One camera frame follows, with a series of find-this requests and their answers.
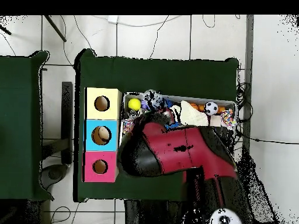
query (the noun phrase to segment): black and white ball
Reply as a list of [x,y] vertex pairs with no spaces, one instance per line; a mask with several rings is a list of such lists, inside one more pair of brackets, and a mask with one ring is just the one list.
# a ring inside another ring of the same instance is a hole
[[215,115],[218,112],[218,106],[214,102],[207,102],[204,105],[204,112],[209,115]]

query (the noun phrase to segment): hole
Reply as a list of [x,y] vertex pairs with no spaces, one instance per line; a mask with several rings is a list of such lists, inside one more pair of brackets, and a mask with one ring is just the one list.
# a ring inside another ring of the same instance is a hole
[[97,160],[93,165],[92,169],[97,174],[106,173],[108,170],[108,164],[104,160]]
[[106,96],[99,96],[95,100],[95,109],[97,111],[107,111],[110,107],[110,101]]
[[106,145],[111,140],[111,131],[106,126],[98,126],[92,131],[91,138],[95,144]]

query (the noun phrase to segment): yellow block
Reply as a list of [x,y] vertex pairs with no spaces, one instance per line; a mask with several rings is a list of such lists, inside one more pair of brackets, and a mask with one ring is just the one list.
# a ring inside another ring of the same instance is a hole
[[122,93],[118,89],[86,88],[87,119],[119,120]]

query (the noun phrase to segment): dark green table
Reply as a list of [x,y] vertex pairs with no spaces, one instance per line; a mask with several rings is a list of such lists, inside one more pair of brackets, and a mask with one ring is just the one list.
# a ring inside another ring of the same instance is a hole
[[160,90],[165,95],[235,101],[238,60],[144,60],[96,57],[84,49],[75,60],[74,200],[125,198],[131,200],[182,199],[182,173],[156,178],[129,178],[115,183],[82,182],[84,88],[117,88],[122,93]]
[[47,57],[45,51],[0,56],[0,199],[51,199],[39,183],[39,76]]

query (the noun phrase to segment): colorful toy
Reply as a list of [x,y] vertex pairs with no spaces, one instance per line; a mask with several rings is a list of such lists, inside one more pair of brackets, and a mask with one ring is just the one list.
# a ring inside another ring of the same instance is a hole
[[130,132],[134,127],[134,122],[131,119],[127,119],[123,121],[123,134]]
[[221,125],[227,127],[229,130],[232,130],[232,128],[234,127],[234,125],[237,123],[233,116],[233,112],[231,109],[229,110],[225,110],[223,112],[221,112],[220,116],[221,116]]
[[191,105],[194,109],[196,109],[196,110],[199,109],[199,107],[198,107],[197,104],[195,104],[195,103],[190,103],[190,105]]
[[115,182],[121,96],[117,89],[85,88],[83,182]]
[[199,105],[199,111],[204,112],[204,105]]
[[128,108],[138,111],[141,107],[141,102],[137,98],[132,98],[128,101]]
[[218,106],[214,102],[207,102],[204,105],[204,112],[209,115],[215,115],[218,112]]

